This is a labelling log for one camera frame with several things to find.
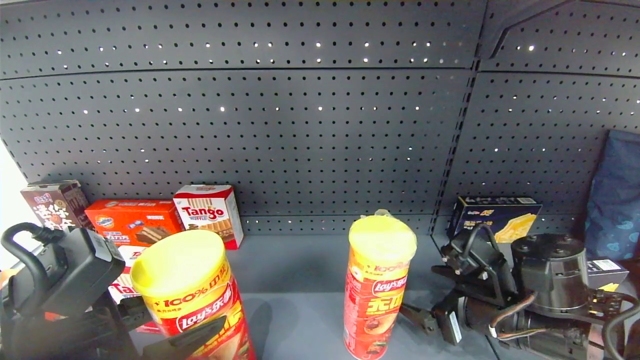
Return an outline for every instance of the electrical wire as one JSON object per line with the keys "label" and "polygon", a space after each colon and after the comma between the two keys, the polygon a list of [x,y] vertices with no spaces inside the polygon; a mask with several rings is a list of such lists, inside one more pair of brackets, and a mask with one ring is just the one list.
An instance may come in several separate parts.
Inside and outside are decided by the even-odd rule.
{"label": "electrical wire", "polygon": [[502,310],[489,323],[489,328],[494,328],[495,329],[498,326],[499,322],[501,322],[505,318],[517,313],[518,311],[524,309],[525,307],[531,305],[536,300],[537,296],[538,296],[538,292],[534,291],[529,296],[527,296],[526,298],[522,299],[522,301],[520,301],[519,303],[514,304],[512,306],[509,306],[506,309]]}
{"label": "electrical wire", "polygon": [[614,328],[624,321],[638,313],[640,313],[640,301],[631,295],[624,293],[616,293],[611,291],[610,294],[619,296],[622,300],[632,304],[630,309],[624,310],[620,314],[608,319],[602,326],[602,341],[604,341],[604,347],[614,360],[624,360],[624,358],[618,353],[616,345],[613,343],[613,335],[611,332]]}
{"label": "electrical wire", "polygon": [[0,239],[2,246],[20,260],[31,273],[33,278],[33,292],[24,302],[20,313],[23,316],[29,316],[37,311],[40,304],[44,301],[44,297],[48,290],[49,278],[44,266],[39,262],[38,258],[24,247],[20,246],[13,237],[23,231],[28,231],[35,236],[42,233],[42,227],[30,222],[23,222],[9,227]]}
{"label": "electrical wire", "polygon": [[496,360],[502,360],[500,358],[500,355],[498,355],[498,350],[495,349],[495,346],[493,345],[493,341],[491,341],[491,338],[487,335],[484,335],[484,337],[486,338],[486,342],[489,343],[489,346],[491,347],[491,350],[493,351],[493,354],[495,355]]}
{"label": "electrical wire", "polygon": [[491,231],[491,227],[489,227],[486,224],[480,223],[480,224],[476,224],[473,230],[471,230],[471,233],[469,234],[469,240],[465,245],[465,250],[462,252],[460,259],[467,259],[469,257],[469,252],[471,251],[471,245],[473,245],[474,241],[476,240],[478,231],[480,231],[481,229],[484,229],[484,231],[489,236],[489,240],[491,241],[491,245],[493,246],[493,248],[496,251],[500,251],[500,248],[498,248],[498,243],[495,241],[495,236],[493,235],[493,231]]}
{"label": "electrical wire", "polygon": [[513,333],[504,332],[504,333],[498,334],[498,340],[509,341],[509,340],[515,340],[519,338],[526,338],[528,336],[539,334],[541,332],[547,332],[549,330],[550,329],[540,328],[540,329],[527,329],[524,331],[513,332]]}

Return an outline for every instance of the shelf surface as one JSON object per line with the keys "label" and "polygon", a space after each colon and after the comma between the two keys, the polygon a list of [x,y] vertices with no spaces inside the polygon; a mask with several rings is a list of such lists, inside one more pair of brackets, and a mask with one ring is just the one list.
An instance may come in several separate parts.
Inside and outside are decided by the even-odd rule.
{"label": "shelf surface", "polygon": [[[442,263],[435,247],[444,235],[419,236],[404,301],[426,309],[440,301],[453,282],[431,273]],[[509,244],[500,248],[511,262]],[[342,342],[347,236],[248,236],[238,251],[228,252],[243,297],[250,333],[259,359],[335,359],[353,357]],[[629,283],[620,291],[630,292]],[[138,350],[160,335],[132,332]],[[533,354],[504,348],[500,360],[535,360]],[[437,334],[427,337],[399,316],[384,359],[496,359],[486,338],[463,330],[457,347]]]}

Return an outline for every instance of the pringles-style chip can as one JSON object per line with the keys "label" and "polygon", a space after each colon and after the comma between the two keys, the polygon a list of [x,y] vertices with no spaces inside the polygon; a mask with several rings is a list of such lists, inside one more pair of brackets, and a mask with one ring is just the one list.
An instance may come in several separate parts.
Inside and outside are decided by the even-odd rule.
{"label": "pringles-style chip can", "polygon": [[256,359],[236,279],[218,234],[190,230],[166,237],[140,254],[131,280],[165,336],[227,316],[223,330],[190,359]]}
{"label": "pringles-style chip can", "polygon": [[353,223],[349,243],[344,344],[356,359],[376,360],[387,351],[417,241],[406,224],[378,210]]}

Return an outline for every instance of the cable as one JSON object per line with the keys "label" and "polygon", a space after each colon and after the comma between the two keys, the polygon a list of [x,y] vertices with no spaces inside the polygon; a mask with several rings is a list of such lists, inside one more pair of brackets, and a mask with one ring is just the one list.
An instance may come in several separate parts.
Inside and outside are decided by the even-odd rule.
{"label": "cable", "polygon": [[611,332],[616,326],[620,325],[621,323],[624,323],[626,319],[640,313],[640,302],[638,301],[638,299],[634,298],[633,296],[627,295],[624,293],[616,293],[611,291],[610,294],[617,295],[621,297],[622,300],[632,304],[630,309],[624,310],[620,314],[608,319],[602,326],[602,341],[604,341],[604,347],[607,353],[614,360],[624,360],[624,358],[620,356],[620,354],[618,353],[618,350],[616,350],[616,346],[613,343],[613,336],[611,335]]}
{"label": "cable", "polygon": [[498,334],[495,331],[495,328],[498,326],[498,323],[503,321],[505,318],[507,318],[507,317],[517,313],[518,311],[524,309],[525,307],[531,305],[531,303],[533,303],[536,300],[537,296],[538,296],[538,292],[534,291],[529,296],[527,296],[526,298],[522,299],[522,301],[520,301],[519,303],[514,304],[512,306],[509,306],[509,307],[505,308],[504,310],[502,310],[501,312],[499,312],[498,315],[496,315],[495,318],[493,318],[493,320],[491,320],[491,322],[489,323],[489,332],[491,333],[491,335],[494,338],[498,338],[500,334]]}
{"label": "cable", "polygon": [[496,360],[502,360],[500,358],[500,355],[498,355],[498,350],[495,349],[495,346],[493,345],[493,341],[491,341],[491,338],[487,335],[484,335],[484,337],[486,338],[486,342],[489,343],[489,346],[491,347],[491,350],[493,351],[493,354],[495,355]]}
{"label": "cable", "polygon": [[597,342],[595,342],[595,341],[591,341],[591,340],[589,340],[589,345],[591,345],[592,347],[595,347],[595,348],[599,348],[600,350],[604,350],[604,346],[602,346],[602,345],[598,344],[598,343],[597,343]]}
{"label": "cable", "polygon": [[471,233],[469,234],[469,240],[467,241],[467,244],[465,245],[465,250],[462,252],[462,255],[460,256],[460,259],[467,259],[469,257],[469,252],[471,251],[471,245],[473,245],[474,240],[476,239],[476,235],[478,234],[478,231],[480,231],[480,229],[484,229],[484,231],[487,233],[493,248],[496,251],[500,251],[500,248],[498,248],[498,243],[495,241],[495,236],[493,235],[493,231],[491,231],[491,227],[489,227],[486,224],[480,223],[480,224],[476,224],[476,226],[474,226],[473,230],[471,230]]}
{"label": "cable", "polygon": [[528,336],[532,336],[532,335],[539,334],[541,332],[546,332],[549,330],[550,329],[540,328],[540,329],[527,329],[524,331],[514,332],[514,333],[502,333],[502,334],[498,334],[498,340],[509,341],[509,340],[515,340],[519,338],[526,338]]}
{"label": "cable", "polygon": [[40,304],[44,301],[47,290],[49,289],[49,278],[42,263],[34,254],[20,246],[13,237],[23,231],[28,231],[33,238],[44,243],[50,243],[59,240],[64,236],[64,232],[60,230],[51,230],[46,227],[40,227],[30,222],[23,222],[9,227],[0,240],[2,246],[8,252],[13,254],[20,260],[29,270],[33,278],[33,293],[24,302],[19,312],[22,316],[29,316],[36,312]]}

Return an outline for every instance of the snack box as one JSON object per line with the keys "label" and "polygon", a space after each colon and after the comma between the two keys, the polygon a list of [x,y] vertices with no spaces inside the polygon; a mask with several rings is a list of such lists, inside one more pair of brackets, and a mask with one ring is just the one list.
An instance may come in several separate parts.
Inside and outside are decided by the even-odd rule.
{"label": "snack box", "polygon": [[[131,282],[131,267],[133,262],[142,254],[146,247],[140,246],[128,246],[124,245],[118,248],[120,255],[124,258],[125,268],[122,274],[109,286],[109,293],[115,301],[119,304],[124,298],[136,297],[140,294],[133,289]],[[154,322],[148,322],[136,329],[138,332],[147,332],[150,334],[160,334],[160,329]]]}
{"label": "snack box", "polygon": [[478,223],[491,227],[499,243],[511,243],[527,236],[542,205],[528,196],[460,196],[453,208],[447,235],[456,236],[462,229]]}
{"label": "snack box", "polygon": [[85,212],[95,230],[116,245],[148,247],[184,230],[171,200],[102,199]]}
{"label": "snack box", "polygon": [[28,184],[20,193],[42,225],[49,229],[65,230],[73,226],[93,230],[84,213],[89,202],[78,180],[39,181]]}
{"label": "snack box", "polygon": [[234,188],[231,185],[186,185],[173,196],[187,230],[205,229],[220,235],[228,250],[244,238]]}
{"label": "snack box", "polygon": [[627,278],[629,270],[611,259],[596,258],[587,261],[587,274],[590,288],[616,291]]}

